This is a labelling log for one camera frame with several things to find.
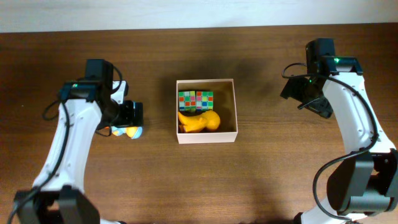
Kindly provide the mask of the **orange blue duck toy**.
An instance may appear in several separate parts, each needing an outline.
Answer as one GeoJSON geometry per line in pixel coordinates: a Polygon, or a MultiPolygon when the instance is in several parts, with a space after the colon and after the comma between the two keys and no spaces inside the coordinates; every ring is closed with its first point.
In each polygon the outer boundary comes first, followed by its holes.
{"type": "Polygon", "coordinates": [[[108,129],[115,136],[127,135],[131,139],[138,139],[143,133],[143,127],[141,126],[131,126],[126,128],[117,128],[115,126],[112,126],[108,129]]]}

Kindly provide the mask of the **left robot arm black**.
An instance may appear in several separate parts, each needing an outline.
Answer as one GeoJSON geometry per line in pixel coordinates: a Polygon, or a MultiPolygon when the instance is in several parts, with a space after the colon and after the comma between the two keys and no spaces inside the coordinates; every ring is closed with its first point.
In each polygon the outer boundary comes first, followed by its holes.
{"type": "Polygon", "coordinates": [[[89,59],[85,75],[65,82],[55,104],[58,120],[49,154],[30,190],[19,190],[7,222],[106,223],[85,195],[84,174],[93,136],[141,136],[142,103],[125,100],[129,86],[119,69],[104,59],[89,59]]]}

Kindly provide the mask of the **yellow rubber duck toy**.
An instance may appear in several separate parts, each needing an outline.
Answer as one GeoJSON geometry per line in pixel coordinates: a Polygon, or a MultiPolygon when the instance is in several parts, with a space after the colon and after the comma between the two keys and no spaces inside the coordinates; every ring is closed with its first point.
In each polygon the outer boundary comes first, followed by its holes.
{"type": "Polygon", "coordinates": [[[203,129],[216,131],[220,124],[220,116],[213,110],[206,111],[195,116],[185,116],[181,112],[177,113],[180,121],[179,128],[182,133],[199,133],[203,129]]]}

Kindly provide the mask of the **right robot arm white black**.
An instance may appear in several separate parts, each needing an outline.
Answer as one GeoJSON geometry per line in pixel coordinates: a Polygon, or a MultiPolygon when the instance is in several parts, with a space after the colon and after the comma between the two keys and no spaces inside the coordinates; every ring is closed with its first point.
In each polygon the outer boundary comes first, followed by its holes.
{"type": "Polygon", "coordinates": [[[333,39],[306,47],[307,72],[286,75],[281,97],[299,109],[336,117],[345,154],[323,165],[312,184],[315,207],[294,223],[359,223],[397,207],[397,148],[386,136],[366,93],[363,69],[355,57],[335,54],[333,39]]]}

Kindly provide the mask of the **Rubik's cube one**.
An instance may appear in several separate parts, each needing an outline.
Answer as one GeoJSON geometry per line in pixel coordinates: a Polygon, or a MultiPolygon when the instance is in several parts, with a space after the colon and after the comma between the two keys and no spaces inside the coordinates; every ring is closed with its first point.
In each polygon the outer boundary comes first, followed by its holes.
{"type": "Polygon", "coordinates": [[[181,112],[196,112],[196,91],[180,91],[178,93],[178,109],[181,112]]]}
{"type": "Polygon", "coordinates": [[[196,92],[197,111],[213,110],[213,107],[214,107],[214,93],[212,91],[196,92]]]}

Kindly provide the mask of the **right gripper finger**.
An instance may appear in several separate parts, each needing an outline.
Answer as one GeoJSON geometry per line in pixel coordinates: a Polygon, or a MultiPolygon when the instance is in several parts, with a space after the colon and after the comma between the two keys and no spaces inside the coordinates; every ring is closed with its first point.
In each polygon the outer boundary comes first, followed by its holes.
{"type": "Polygon", "coordinates": [[[280,93],[280,96],[283,97],[284,99],[288,98],[297,98],[297,93],[298,93],[298,88],[299,84],[296,82],[296,79],[288,79],[287,83],[285,84],[285,87],[280,93]]]}
{"type": "Polygon", "coordinates": [[[322,118],[330,118],[333,114],[333,109],[329,101],[323,96],[316,98],[306,105],[306,109],[316,113],[322,118]]]}

